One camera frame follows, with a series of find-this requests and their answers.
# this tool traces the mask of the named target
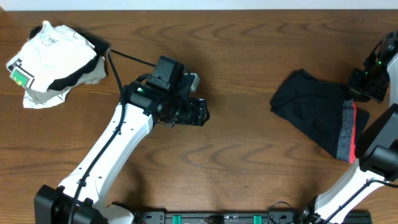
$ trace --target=printed logo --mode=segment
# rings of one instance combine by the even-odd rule
[[[56,39],[54,39],[53,37],[46,35],[43,39],[42,39],[42,43],[47,46],[47,47],[57,47],[60,42]]]

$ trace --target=wooden table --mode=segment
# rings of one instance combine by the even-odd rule
[[[347,82],[380,38],[397,29],[397,11],[98,11],[7,12],[0,26],[4,65],[29,31],[81,27],[112,48],[156,63],[175,58],[197,72],[196,96],[211,119],[204,127],[157,125],[135,149],[108,197],[134,208],[267,210],[284,200],[300,208],[329,187],[349,164],[333,159],[269,100],[287,75],[304,68],[315,77]],[[114,56],[123,83],[151,68]],[[0,223],[33,223],[33,199],[56,187],[85,157],[118,103],[116,80],[74,88],[66,103],[28,110],[24,90],[0,75]],[[374,121],[387,108],[358,103]],[[375,223],[396,223],[398,191],[383,187],[358,208]]]

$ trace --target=camera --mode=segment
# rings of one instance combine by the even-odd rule
[[[124,87],[129,103],[151,114],[155,123],[167,126],[203,126],[210,118],[204,99],[189,97],[200,79],[180,62],[160,56],[153,74],[143,74]]]
[[[364,70],[353,70],[348,87],[356,101],[367,102],[374,99],[380,103],[384,100],[391,82],[387,66],[397,53],[398,30],[395,30],[385,35],[363,60]]]

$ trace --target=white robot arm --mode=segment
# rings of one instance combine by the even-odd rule
[[[40,224],[131,224],[134,214],[117,205],[105,207],[109,189],[138,143],[159,121],[169,126],[203,126],[210,118],[204,99],[189,97],[199,78],[181,63],[161,56],[152,75],[121,86],[121,103],[91,151],[57,189],[44,185],[35,197],[35,220]]]
[[[86,172],[87,167],[91,164],[113,132],[115,132],[116,126],[121,118],[121,110],[122,105],[119,104],[116,107],[111,122],[91,151],[79,166],[60,183],[59,186],[65,187],[63,191],[64,194],[71,197],[74,196],[78,183]],[[86,198],[92,199],[93,208],[98,209],[98,211],[108,219],[110,224],[130,224],[134,219],[134,215],[130,211],[119,206],[111,205],[106,208],[105,200],[122,166],[126,163],[134,148],[147,134],[149,134],[153,127],[152,115],[145,115],[142,108],[129,103],[126,104],[126,114],[123,123],[120,134],[116,135],[107,150],[92,168],[90,176],[87,177],[86,184],[81,189],[78,198],[81,202]]]
[[[378,62],[374,62],[368,71],[383,75],[380,67],[387,62],[385,69],[390,80],[390,108],[361,136],[356,146],[356,157],[359,159],[329,190],[316,198],[314,205],[310,206],[312,208],[307,209],[312,214],[307,215],[313,217],[312,220],[308,218],[307,223],[342,223],[347,213],[360,201],[383,186],[381,183],[394,181],[398,177],[397,31],[386,37],[381,41]]]

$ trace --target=white t-shirt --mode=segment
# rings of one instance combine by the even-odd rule
[[[19,85],[46,92],[54,80],[71,75],[93,59],[94,47],[71,28],[53,28],[43,21],[42,30],[24,44],[7,68]]]

